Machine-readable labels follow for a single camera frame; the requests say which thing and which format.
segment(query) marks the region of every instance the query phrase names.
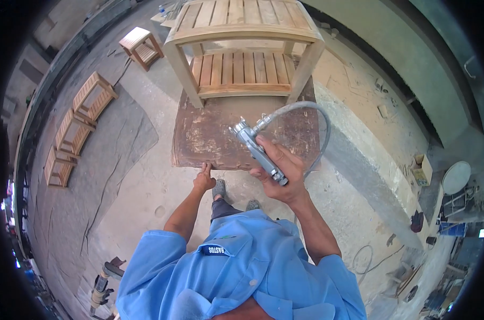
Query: wooden stool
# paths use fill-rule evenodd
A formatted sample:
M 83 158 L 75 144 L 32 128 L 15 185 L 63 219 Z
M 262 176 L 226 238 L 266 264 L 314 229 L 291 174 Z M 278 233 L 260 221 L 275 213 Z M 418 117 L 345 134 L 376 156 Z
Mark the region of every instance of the wooden stool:
M 150 62 L 154 61 L 158 56 L 163 58 L 163 52 L 155 40 L 155 37 L 143 28 L 136 27 L 130 31 L 119 42 L 121 47 L 128 56 L 135 62 L 138 62 L 146 72 L 149 71 Z
M 66 140 L 66 135 L 72 123 L 78 124 L 79 128 L 75 133 L 73 139 L 69 141 Z M 75 119 L 73 116 L 73 109 L 69 109 L 69 111 L 66 113 L 66 116 L 62 120 L 61 126 L 55 136 L 55 144 L 57 146 L 57 150 L 67 157 L 79 159 L 80 150 L 84 145 L 85 139 L 87 138 L 89 133 L 94 130 L 95 128 L 93 126 L 88 125 L 80 121 L 79 119 Z
M 65 159 L 57 158 L 57 154 L 55 151 L 55 147 L 52 146 L 50 152 L 48 153 L 48 158 L 46 159 L 46 185 L 50 188 L 67 189 L 68 179 L 71 174 L 71 170 L 77 165 L 77 162 L 70 157 L 66 157 Z M 59 172 L 53 172 L 56 163 L 60 163 Z M 58 178 L 59 183 L 52 183 L 52 177 Z
M 91 107 L 84 106 L 84 101 L 96 86 L 102 88 L 101 93 L 96 97 Z M 76 118 L 83 119 L 91 125 L 97 125 L 96 119 L 98 119 L 100 113 L 105 109 L 112 98 L 118 99 L 119 96 L 114 92 L 114 88 L 111 84 L 98 72 L 94 71 L 73 99 L 74 115 Z

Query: unfinished wooden furniture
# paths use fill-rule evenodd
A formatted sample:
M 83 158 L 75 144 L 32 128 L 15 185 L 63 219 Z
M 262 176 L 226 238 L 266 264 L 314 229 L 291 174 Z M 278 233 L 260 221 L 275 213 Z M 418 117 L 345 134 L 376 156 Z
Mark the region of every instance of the unfinished wooden furniture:
M 282 48 L 223 48 L 208 51 L 205 42 L 272 40 Z M 306 48 L 295 68 L 295 43 Z M 189 67 L 183 46 L 192 45 Z M 163 50 L 195 107 L 202 98 L 288 96 L 295 102 L 325 48 L 318 28 L 295 0 L 196 0 L 176 18 Z
M 163 52 L 155 37 L 143 28 L 135 27 L 119 42 L 131 60 L 140 64 L 146 72 L 156 58 L 163 58 Z
M 56 164 L 59 164 L 59 169 L 57 172 L 54 172 Z M 65 157 L 65 159 L 58 158 L 55 147 L 52 146 L 45 164 L 46 185 L 50 188 L 66 189 L 71 170 L 76 165 L 77 161 L 70 157 Z
M 100 94 L 90 107 L 86 107 L 84 105 L 85 100 L 97 86 L 102 88 Z M 74 115 L 91 125 L 97 125 L 96 120 L 113 98 L 119 98 L 114 88 L 104 77 L 94 71 L 73 99 Z
M 64 116 L 61 126 L 55 135 L 55 145 L 57 150 L 66 157 L 79 159 L 80 150 L 84 145 L 85 139 L 91 131 L 95 130 L 95 128 L 92 125 L 74 118 L 74 114 L 73 109 L 69 109 Z M 70 136 L 68 135 L 68 131 L 70 130 L 72 123 L 77 124 L 78 128 L 74 132 L 73 138 L 67 139 L 66 136 Z

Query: shoe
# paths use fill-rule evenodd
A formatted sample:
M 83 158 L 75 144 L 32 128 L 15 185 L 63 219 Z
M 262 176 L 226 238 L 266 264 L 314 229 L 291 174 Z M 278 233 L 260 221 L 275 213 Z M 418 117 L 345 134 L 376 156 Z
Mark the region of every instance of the shoe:
M 249 202 L 247 202 L 247 207 L 245 207 L 245 211 L 251 211 L 256 209 L 261 209 L 261 205 L 258 200 L 252 199 Z
M 222 179 L 215 181 L 215 186 L 212 189 L 212 199 L 215 199 L 216 195 L 220 195 L 223 199 L 226 199 L 226 183 Z

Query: lower shelf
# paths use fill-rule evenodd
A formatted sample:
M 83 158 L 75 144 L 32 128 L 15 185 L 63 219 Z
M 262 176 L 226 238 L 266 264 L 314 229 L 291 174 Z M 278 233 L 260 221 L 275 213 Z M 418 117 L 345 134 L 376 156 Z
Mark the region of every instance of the lower shelf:
M 200 98 L 287 96 L 294 72 L 294 62 L 282 53 L 218 53 L 192 61 Z

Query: gray hose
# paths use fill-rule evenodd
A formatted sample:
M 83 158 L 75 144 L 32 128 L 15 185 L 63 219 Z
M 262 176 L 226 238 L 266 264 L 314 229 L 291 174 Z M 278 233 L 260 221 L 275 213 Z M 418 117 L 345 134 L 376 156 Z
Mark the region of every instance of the gray hose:
M 286 106 L 283 106 L 283 107 L 277 109 L 276 111 L 272 112 L 268 116 L 266 116 L 263 119 L 261 119 L 258 122 L 258 124 L 253 128 L 253 130 L 256 133 L 258 133 L 258 132 L 262 131 L 263 129 L 265 129 L 277 117 L 282 116 L 285 113 L 288 113 L 288 112 L 290 112 L 292 110 L 295 110 L 295 109 L 298 109 L 298 108 L 302 108 L 302 107 L 310 107 L 310 108 L 314 108 L 314 109 L 317 109 L 318 111 L 320 111 L 320 113 L 322 113 L 322 116 L 324 116 L 325 124 L 327 125 L 327 129 L 325 131 L 324 144 L 322 144 L 322 148 L 320 148 L 320 153 L 318 154 L 318 156 L 315 159 L 315 161 L 313 161 L 313 163 L 311 164 L 311 166 L 309 167 L 309 169 L 304 174 L 304 180 L 306 180 L 307 176 L 309 176 L 309 174 L 311 173 L 311 171 L 313 170 L 313 168 L 315 168 L 316 165 L 320 162 L 320 159 L 324 155 L 325 149 L 327 148 L 327 143 L 329 142 L 329 138 L 331 137 L 331 121 L 329 120 L 329 116 L 327 115 L 327 113 L 325 112 L 325 110 L 321 106 L 319 106 L 318 104 L 316 104 L 316 103 L 314 103 L 312 101 L 298 101 L 298 102 L 294 102 L 294 103 L 292 103 L 290 105 L 286 105 Z

